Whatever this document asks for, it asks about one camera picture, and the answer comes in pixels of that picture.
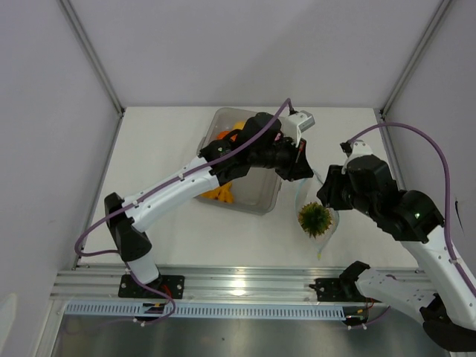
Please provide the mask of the toy pineapple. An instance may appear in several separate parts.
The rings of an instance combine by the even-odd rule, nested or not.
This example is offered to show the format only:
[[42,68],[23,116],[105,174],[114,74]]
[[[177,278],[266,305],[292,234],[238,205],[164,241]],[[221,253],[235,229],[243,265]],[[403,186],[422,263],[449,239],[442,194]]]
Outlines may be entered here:
[[317,202],[304,205],[297,214],[303,232],[311,238],[325,234],[333,223],[329,209]]

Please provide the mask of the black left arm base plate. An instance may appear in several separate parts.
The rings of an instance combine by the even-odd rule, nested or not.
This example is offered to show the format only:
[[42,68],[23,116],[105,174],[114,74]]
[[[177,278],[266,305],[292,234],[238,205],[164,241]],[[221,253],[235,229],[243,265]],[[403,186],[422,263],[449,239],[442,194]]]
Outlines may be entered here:
[[[181,300],[183,298],[185,276],[183,275],[161,275],[158,279],[147,284],[151,289],[166,294],[173,299]],[[159,298],[159,296],[139,286],[130,274],[121,277],[118,288],[119,298]]]

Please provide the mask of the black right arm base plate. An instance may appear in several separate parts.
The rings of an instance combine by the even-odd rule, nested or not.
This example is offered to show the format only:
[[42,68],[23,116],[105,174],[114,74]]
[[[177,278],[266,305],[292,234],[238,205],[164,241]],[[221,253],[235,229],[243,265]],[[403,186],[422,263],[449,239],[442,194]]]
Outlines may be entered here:
[[365,303],[380,300],[365,297],[354,283],[346,283],[339,278],[316,278],[308,287],[316,294],[319,302]]

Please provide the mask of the clear zip top bag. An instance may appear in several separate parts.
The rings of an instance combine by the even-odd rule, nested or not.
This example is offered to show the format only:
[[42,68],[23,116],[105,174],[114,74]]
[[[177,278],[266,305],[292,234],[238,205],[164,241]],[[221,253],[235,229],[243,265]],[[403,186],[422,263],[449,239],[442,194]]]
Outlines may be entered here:
[[303,235],[314,245],[316,257],[321,260],[323,251],[338,228],[340,216],[337,211],[325,206],[317,197],[324,180],[313,169],[311,178],[297,183],[295,191],[295,217]]

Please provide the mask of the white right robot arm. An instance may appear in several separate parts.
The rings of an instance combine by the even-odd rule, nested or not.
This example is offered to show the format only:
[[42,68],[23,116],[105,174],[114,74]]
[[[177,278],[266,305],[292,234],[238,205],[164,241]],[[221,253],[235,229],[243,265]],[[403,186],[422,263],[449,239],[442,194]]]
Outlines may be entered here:
[[427,195],[400,190],[385,161],[364,155],[330,166],[317,197],[328,208],[357,210],[373,220],[414,257],[435,289],[425,293],[355,261],[339,277],[346,299],[379,300],[420,323],[443,349],[475,351],[475,296],[450,261],[443,216]]

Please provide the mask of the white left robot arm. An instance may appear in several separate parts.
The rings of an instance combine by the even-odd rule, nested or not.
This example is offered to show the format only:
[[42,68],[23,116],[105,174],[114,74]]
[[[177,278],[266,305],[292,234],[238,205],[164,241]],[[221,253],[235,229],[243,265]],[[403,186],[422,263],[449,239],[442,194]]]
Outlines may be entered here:
[[161,274],[146,232],[168,211],[248,175],[255,167],[273,170],[286,181],[312,177],[302,134],[314,124],[306,111],[292,110],[282,120],[259,112],[243,128],[201,148],[188,165],[157,187],[126,198],[109,194],[104,199],[106,224],[120,258],[136,279],[135,288],[147,298],[161,290]]

